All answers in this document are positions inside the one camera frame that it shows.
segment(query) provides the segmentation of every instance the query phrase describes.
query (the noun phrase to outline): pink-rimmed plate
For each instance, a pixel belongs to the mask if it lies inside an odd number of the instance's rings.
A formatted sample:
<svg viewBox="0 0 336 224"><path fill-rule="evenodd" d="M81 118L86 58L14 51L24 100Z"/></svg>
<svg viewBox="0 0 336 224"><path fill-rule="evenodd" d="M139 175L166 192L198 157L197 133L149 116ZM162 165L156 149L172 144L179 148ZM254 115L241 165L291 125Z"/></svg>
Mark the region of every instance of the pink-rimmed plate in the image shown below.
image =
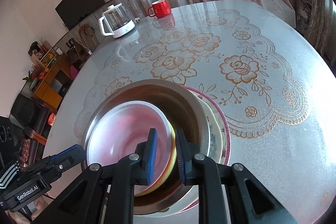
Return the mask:
<svg viewBox="0 0 336 224"><path fill-rule="evenodd" d="M194 93L198 94L198 98L204 101L212 110L213 114L215 115L216 121L218 122L219 127L221 128L222 132L222 139L223 139L223 151L222 151L222 158L220 160L220 164L227 165L230 159L231 153L231 136L230 136L230 129L227 123L227 120L224 116L223 111L220 107L216 104L214 100L212 100L208 95L204 94L203 92L191 88L189 86L184 86L187 90L193 91ZM198 199L190 204L185 209L181 210L181 212L185 212L196 205L198 205Z"/></svg>
<svg viewBox="0 0 336 224"><path fill-rule="evenodd" d="M222 138L222 151L221 151L221 157L220 160L217 161L220 164L227 165L230 159L230 151L231 151L231 137L230 137L230 130L228 123L226 121L226 118L219 108L219 106L215 103L214 100L212 100L209 96L206 94L202 93L199 90L195 90L191 87L184 86L184 88L188 89L193 93L195 96L198 97L199 100L202 100L205 102L210 110L212 111L214 115L215 122L217 122L221 132L221 138ZM216 143L211 143L211 138L210 138L210 151L211 151L211 145L215 145ZM198 205L198 187L194 186L191 188L191 190L177 203L172 205L170 208L167 208L165 210L162 210L160 212L150 214L150 215L143 215L143 217L166 217L170 215L174 215L177 213L184 212L186 210L189 210L196 205Z"/></svg>
<svg viewBox="0 0 336 224"><path fill-rule="evenodd" d="M218 122L211 108L202 99L198 97L198 94L196 92L190 90L190 93L192 93L197 98L208 120L208 125L210 129L210 143L209 143L210 147L208 157L212 158L216 163L220 163L223 151L221 128L219 127ZM183 198L181 198L179 201L171 205L169 208L159 211L157 213L143 216L166 217L174 215L181 212L181 210L183 210L184 208L187 208L197 199L198 199L198 187L193 186Z"/></svg>

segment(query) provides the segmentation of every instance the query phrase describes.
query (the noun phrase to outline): glass kettle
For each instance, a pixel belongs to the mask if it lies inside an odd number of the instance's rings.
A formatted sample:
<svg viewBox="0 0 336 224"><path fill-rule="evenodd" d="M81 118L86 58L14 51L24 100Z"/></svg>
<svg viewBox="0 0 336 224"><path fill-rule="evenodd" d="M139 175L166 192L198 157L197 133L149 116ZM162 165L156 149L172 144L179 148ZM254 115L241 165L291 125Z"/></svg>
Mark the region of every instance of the glass kettle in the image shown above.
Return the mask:
<svg viewBox="0 0 336 224"><path fill-rule="evenodd" d="M105 32L103 20L109 32ZM120 3L115 6L109 6L107 11L103 12L102 17L99 19L99 27L102 35L112 35L114 38L117 38L130 32L135 25L122 3Z"/></svg>

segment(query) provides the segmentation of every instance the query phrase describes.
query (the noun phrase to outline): kettle handle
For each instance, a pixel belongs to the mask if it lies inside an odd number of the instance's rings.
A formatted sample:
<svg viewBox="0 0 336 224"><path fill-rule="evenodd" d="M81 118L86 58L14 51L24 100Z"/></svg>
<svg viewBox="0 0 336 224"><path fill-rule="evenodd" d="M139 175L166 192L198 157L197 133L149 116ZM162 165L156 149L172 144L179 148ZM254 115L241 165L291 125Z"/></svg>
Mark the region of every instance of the kettle handle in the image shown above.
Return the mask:
<svg viewBox="0 0 336 224"><path fill-rule="evenodd" d="M104 29L104 25L103 25L103 20L104 20L105 17L101 17L98 21L99 21L99 27L100 27L100 32L103 36L109 36L109 35L114 35L114 32L105 32L105 29Z"/></svg>

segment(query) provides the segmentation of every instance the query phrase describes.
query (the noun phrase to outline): wooden cabinet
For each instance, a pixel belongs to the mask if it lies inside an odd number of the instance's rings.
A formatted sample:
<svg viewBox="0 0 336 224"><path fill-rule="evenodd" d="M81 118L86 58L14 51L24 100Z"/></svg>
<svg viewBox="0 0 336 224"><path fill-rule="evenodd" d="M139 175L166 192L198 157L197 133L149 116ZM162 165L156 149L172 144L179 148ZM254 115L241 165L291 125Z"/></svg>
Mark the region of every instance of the wooden cabinet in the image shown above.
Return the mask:
<svg viewBox="0 0 336 224"><path fill-rule="evenodd" d="M61 84L68 83L71 81L70 76L70 66L71 63L65 54L62 54L56 61L56 63L50 68L45 78L36 87L33 93L33 97L41 99L47 105L57 109L59 103L62 100L61 95L59 95L55 90L50 87L52 81L56 78L61 82Z"/></svg>
<svg viewBox="0 0 336 224"><path fill-rule="evenodd" d="M57 109L59 103L62 100L62 97L55 90L48 86L41 99L48 105L51 105L53 108Z"/></svg>
<svg viewBox="0 0 336 224"><path fill-rule="evenodd" d="M58 74L58 72L59 72L60 69L61 69L61 67L56 63L52 67L52 69L48 72L48 74L46 75L44 81L50 85L51 82L54 80L55 76Z"/></svg>

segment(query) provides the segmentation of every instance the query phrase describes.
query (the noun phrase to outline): stack of plates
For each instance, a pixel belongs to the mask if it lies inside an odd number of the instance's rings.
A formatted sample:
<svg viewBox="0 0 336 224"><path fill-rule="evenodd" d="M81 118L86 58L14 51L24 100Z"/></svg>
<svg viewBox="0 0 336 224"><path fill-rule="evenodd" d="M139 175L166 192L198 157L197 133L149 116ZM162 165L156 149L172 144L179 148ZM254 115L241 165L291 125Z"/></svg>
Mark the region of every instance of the stack of plates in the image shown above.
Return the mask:
<svg viewBox="0 0 336 224"><path fill-rule="evenodd" d="M130 138L131 135L121 132L129 131L127 128L111 130L116 110L123 105L134 104L132 101L154 111L154 116L151 116L154 118L143 123L143 130L147 134L140 134L142 137ZM137 116L137 113L133 112L131 116ZM82 168L94 162L113 164L133 153L133 146L136 146L136 142L145 141L142 138L146 139L152 127L158 129L154 180L149 186L135 187L134 214L164 217L198 204L198 187L180 183L174 129L182 128L187 141L198 144L201 153L221 164L227 164L229 160L230 134L221 109L206 94L165 80L143 80L113 93L93 114L83 138L87 162Z"/></svg>

